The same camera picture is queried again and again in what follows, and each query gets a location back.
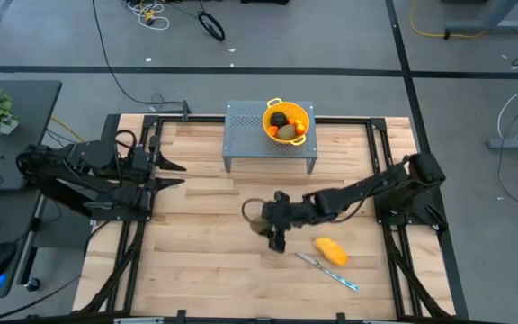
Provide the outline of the yellow plastic colander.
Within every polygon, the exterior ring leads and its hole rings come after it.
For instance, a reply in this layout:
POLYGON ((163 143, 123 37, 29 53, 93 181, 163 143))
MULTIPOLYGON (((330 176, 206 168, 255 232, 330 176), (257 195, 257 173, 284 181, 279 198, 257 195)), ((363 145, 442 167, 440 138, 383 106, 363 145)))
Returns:
POLYGON ((303 109, 297 103, 284 102, 281 98, 273 98, 267 102, 266 106, 267 108, 263 114, 262 123, 263 131, 270 140, 273 140, 279 144, 292 145, 295 147, 300 146, 307 141, 307 133, 310 127, 311 117, 308 115, 308 112, 305 109, 303 109), (303 121, 303 125, 307 128, 307 131, 303 135, 297 135, 297 138, 293 140, 280 140, 277 139, 276 136, 270 136, 267 133, 267 128, 271 126, 271 115, 276 112, 284 113, 287 116, 289 122, 288 124, 292 124, 294 119, 301 119, 303 121))

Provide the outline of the brown-green kiwi fruit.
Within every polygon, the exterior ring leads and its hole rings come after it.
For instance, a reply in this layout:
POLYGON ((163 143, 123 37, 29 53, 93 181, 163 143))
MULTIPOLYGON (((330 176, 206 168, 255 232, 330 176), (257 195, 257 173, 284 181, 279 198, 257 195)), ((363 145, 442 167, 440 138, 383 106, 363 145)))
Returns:
POLYGON ((264 236, 271 229, 271 225, 267 220, 258 216, 250 220, 250 228, 256 234, 264 236))
POLYGON ((296 127, 292 124, 287 124, 277 130, 276 138, 278 140, 294 140, 297 138, 296 127))

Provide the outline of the black aluminium table frame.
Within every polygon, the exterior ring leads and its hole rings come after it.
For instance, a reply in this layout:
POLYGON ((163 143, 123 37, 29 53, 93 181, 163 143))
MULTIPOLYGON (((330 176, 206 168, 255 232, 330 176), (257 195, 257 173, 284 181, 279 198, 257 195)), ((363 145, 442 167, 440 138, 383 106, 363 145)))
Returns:
POLYGON ((112 221, 91 240, 78 284, 76 314, 108 322, 139 318, 158 324, 229 320, 274 324, 319 320, 463 321, 452 298, 440 240, 428 225, 380 222, 370 197, 340 217, 347 221, 293 227, 280 254, 253 232, 276 191, 292 202, 305 194, 344 188, 418 154, 403 118, 315 117, 317 161, 236 157, 223 160, 225 116, 183 121, 173 114, 113 115, 103 138, 123 152, 148 130, 161 154, 185 171, 157 170, 184 183, 158 192, 148 221, 112 221), (349 257, 329 262, 314 239, 330 238, 349 257), (296 256, 303 253, 359 286, 354 292, 296 256))

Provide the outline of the knife with blue striped handle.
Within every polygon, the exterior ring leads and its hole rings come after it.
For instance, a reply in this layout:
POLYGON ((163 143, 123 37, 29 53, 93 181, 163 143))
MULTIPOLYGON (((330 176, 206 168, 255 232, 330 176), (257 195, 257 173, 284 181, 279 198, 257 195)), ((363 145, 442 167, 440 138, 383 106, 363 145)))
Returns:
POLYGON ((310 265, 314 266, 315 268, 321 270, 323 273, 325 273, 326 275, 332 277, 333 279, 335 279, 337 282, 339 282, 340 284, 346 286, 347 288, 351 289, 352 291, 354 292, 358 292, 359 291, 359 286, 350 282, 350 281, 347 281, 346 279, 344 279, 342 276, 332 272, 331 270, 328 270, 327 268, 323 267, 315 258, 311 257, 311 256, 308 256, 306 254, 303 254, 303 253, 296 253, 296 256, 303 259, 304 261, 306 261, 307 263, 309 263, 310 265))

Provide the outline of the grey perforated metal riser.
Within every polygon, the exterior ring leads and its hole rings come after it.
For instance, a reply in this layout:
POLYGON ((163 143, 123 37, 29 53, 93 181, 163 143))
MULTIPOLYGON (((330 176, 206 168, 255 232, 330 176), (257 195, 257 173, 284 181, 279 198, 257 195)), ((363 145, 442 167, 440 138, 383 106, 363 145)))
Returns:
POLYGON ((315 110, 311 102, 298 102, 311 117, 307 141, 300 146, 279 144, 263 131, 262 118, 268 101, 229 101, 225 114, 223 160, 231 171, 234 158, 304 158, 307 172, 313 172, 317 161, 315 110))

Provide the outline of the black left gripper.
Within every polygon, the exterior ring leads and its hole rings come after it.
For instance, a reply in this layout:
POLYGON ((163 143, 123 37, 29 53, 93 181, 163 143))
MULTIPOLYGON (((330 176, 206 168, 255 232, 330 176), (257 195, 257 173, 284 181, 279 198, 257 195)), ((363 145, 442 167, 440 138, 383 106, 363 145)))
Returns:
MULTIPOLYGON (((147 135, 140 136, 139 143, 128 152, 128 179, 138 185, 144 185, 149 192, 164 190, 184 183, 183 179, 155 178, 151 154, 146 151, 147 135)), ((185 171, 185 168, 166 159, 161 153, 157 156, 157 167, 167 171, 185 171)))

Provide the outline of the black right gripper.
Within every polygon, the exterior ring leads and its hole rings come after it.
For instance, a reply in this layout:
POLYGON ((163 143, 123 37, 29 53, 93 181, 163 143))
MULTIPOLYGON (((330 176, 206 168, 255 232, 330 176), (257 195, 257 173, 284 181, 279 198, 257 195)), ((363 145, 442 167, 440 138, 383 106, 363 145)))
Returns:
POLYGON ((275 227, 268 236, 269 249, 282 254, 286 248, 285 230, 313 224, 316 211, 310 202, 290 202, 286 193, 276 191, 274 201, 263 205, 262 218, 275 227))

